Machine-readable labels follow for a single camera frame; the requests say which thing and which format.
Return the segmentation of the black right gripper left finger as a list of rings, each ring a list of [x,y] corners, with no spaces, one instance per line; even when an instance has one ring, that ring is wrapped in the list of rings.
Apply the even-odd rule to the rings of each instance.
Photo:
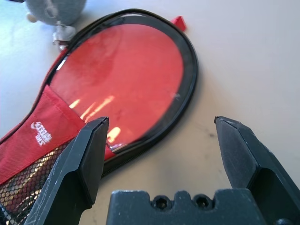
[[[55,162],[25,224],[77,225],[95,203],[104,167],[109,119],[87,123]]]

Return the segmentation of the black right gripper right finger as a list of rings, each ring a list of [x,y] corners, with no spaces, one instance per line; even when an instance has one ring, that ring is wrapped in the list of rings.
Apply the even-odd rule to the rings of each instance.
[[[225,172],[233,188],[247,188],[269,225],[300,223],[300,190],[253,131],[223,116],[214,119]]]

